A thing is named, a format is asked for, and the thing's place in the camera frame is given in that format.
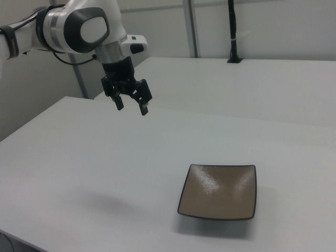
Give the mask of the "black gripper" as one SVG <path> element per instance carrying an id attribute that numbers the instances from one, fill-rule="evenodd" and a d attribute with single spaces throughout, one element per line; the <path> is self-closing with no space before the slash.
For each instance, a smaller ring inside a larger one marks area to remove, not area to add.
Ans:
<path id="1" fill-rule="evenodd" d="M 152 99 L 150 88 L 145 79 L 136 81 L 134 77 L 134 66 L 130 56 L 114 63 L 102 64 L 105 77 L 101 79 L 104 94 L 110 97 L 118 110 L 124 108 L 120 97 L 121 92 L 131 92 L 144 116 L 148 113 L 148 104 Z"/>

